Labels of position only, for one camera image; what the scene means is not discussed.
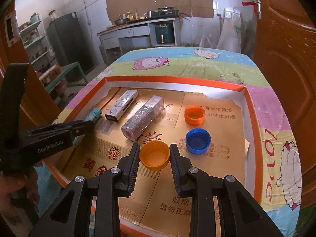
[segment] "teal air fryer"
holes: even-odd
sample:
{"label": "teal air fryer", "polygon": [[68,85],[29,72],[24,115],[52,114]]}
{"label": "teal air fryer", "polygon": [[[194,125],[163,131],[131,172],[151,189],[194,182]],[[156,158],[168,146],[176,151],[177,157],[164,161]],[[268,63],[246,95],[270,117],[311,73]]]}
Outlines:
{"label": "teal air fryer", "polygon": [[158,44],[174,43],[173,24],[159,24],[155,26]]}

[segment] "cartoon sheep print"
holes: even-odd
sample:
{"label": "cartoon sheep print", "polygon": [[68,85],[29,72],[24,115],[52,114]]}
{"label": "cartoon sheep print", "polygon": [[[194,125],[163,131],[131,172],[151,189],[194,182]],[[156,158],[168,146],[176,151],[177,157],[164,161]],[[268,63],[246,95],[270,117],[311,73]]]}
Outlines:
{"label": "cartoon sheep print", "polygon": [[194,50],[194,53],[196,53],[198,56],[206,58],[206,59],[216,59],[218,58],[218,54],[209,50],[205,50],[205,49],[199,49],[196,48]]}
{"label": "cartoon sheep print", "polygon": [[146,57],[134,61],[133,70],[146,70],[154,69],[160,66],[169,66],[169,60],[167,58],[160,57]]}
{"label": "cartoon sheep print", "polygon": [[104,77],[106,77],[106,76],[108,76],[109,74],[111,74],[111,73],[113,72],[113,70],[114,70],[113,68],[103,70],[103,71],[94,79],[94,81],[103,79]]}
{"label": "cartoon sheep print", "polygon": [[301,204],[302,173],[300,157],[294,142],[285,142],[281,157],[281,177],[276,181],[282,184],[286,203],[294,210]]}

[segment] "tablecloth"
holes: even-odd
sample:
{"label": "tablecloth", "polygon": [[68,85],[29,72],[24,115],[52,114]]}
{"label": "tablecloth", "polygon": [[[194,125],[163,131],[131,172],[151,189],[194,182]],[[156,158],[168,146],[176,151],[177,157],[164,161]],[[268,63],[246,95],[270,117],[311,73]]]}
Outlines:
{"label": "tablecloth", "polygon": [[261,134],[263,189],[260,205],[284,236],[292,236],[301,204],[299,152],[284,110],[246,55],[196,47],[161,47],[126,53],[84,87],[62,112],[68,115],[100,79],[121,75],[171,75],[245,85]]}

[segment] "kitchen counter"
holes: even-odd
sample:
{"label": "kitchen counter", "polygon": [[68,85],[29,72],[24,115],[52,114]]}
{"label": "kitchen counter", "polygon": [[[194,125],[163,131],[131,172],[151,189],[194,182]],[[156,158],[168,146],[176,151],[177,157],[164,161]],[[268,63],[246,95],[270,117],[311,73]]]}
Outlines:
{"label": "kitchen counter", "polygon": [[171,21],[171,20],[176,20],[176,18],[165,18],[165,19],[155,19],[155,20],[142,20],[140,22],[135,22],[135,23],[131,23],[131,24],[124,24],[121,26],[116,26],[110,29],[106,29],[104,31],[101,31],[99,33],[97,33],[97,36],[103,35],[104,33],[110,33],[112,31],[116,31],[119,29],[123,29],[123,28],[129,28],[129,27],[134,27],[134,26],[138,26],[138,25],[146,25],[148,23],[156,23],[156,22],[162,22],[162,21]]}
{"label": "kitchen counter", "polygon": [[[156,37],[157,24],[171,24],[174,42],[163,43],[163,37]],[[132,50],[181,45],[181,18],[165,18],[135,22],[117,26],[97,33],[100,38],[100,52],[105,64],[110,65],[120,56]]]}

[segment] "orange bottle cap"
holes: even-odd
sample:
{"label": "orange bottle cap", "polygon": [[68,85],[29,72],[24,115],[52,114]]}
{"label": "orange bottle cap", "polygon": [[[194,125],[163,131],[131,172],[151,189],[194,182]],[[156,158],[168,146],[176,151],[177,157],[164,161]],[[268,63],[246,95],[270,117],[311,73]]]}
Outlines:
{"label": "orange bottle cap", "polygon": [[202,124],[205,119],[205,110],[200,106],[188,106],[184,110],[184,119],[190,125]]}
{"label": "orange bottle cap", "polygon": [[139,159],[149,170],[161,170],[169,163],[169,147],[163,141],[150,141],[140,149]]}

